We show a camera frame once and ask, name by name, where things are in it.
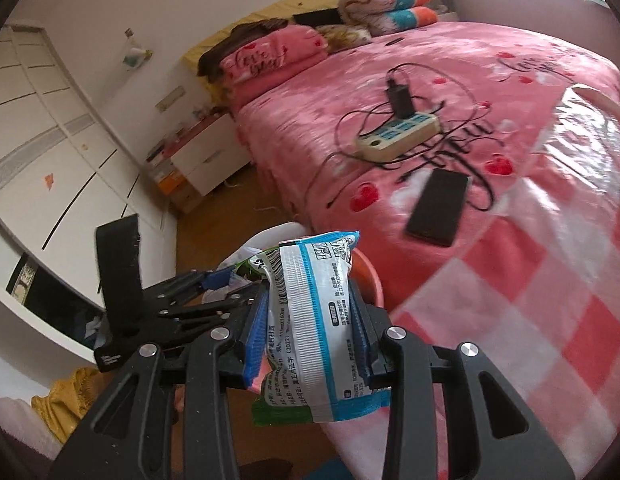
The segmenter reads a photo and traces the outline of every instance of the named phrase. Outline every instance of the metal screw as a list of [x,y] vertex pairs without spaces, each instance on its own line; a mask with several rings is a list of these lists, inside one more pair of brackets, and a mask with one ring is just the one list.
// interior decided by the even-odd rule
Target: metal screw
[[400,326],[391,326],[385,333],[392,339],[403,339],[405,337],[405,330]]
[[223,341],[224,339],[228,339],[229,336],[230,331],[224,326],[218,326],[216,328],[213,328],[210,332],[210,337],[212,339],[216,339],[217,341]]
[[479,347],[474,343],[463,343],[461,345],[461,352],[466,354],[468,357],[474,357],[479,353]]
[[139,354],[143,357],[152,357],[156,352],[157,348],[155,344],[146,343],[141,348],[139,348]]

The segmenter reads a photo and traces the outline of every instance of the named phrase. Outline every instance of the snack bag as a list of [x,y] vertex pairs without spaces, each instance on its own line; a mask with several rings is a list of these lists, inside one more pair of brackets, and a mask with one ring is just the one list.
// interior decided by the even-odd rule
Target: snack bag
[[358,232],[282,242],[250,259],[269,279],[264,379],[258,426],[347,420],[389,405],[363,384],[355,362],[347,275]]

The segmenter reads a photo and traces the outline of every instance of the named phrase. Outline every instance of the barcode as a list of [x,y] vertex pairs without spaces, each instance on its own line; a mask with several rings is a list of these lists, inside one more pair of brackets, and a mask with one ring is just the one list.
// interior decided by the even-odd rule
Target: barcode
[[287,290],[285,290],[285,277],[283,276],[283,264],[281,263],[281,254],[279,249],[270,249],[266,251],[267,261],[272,267],[274,274],[274,284],[279,295],[279,303],[287,303]]

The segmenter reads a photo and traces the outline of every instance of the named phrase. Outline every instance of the pink pillow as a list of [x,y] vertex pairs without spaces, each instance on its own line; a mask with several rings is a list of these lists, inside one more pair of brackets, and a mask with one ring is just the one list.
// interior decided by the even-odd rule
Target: pink pillow
[[272,88],[276,88],[288,79],[303,72],[303,70],[307,70],[308,68],[319,64],[327,57],[328,51],[321,50],[312,57],[308,57],[302,61],[282,66],[281,68],[263,73],[258,77],[253,77],[233,85],[231,87],[232,111],[237,112],[250,101],[256,99],[260,95],[263,95],[265,92],[272,90]]
[[221,61],[226,86],[297,63],[328,47],[312,27],[288,25],[235,50]]

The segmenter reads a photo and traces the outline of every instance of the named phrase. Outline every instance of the bedside table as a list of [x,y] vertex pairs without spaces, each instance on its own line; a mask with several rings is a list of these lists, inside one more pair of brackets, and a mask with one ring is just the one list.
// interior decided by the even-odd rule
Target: bedside table
[[236,126],[229,114],[209,124],[207,120],[202,123],[199,124],[205,127],[189,140],[184,139],[186,142],[170,155],[170,160],[204,196],[248,164],[250,154],[239,143]]

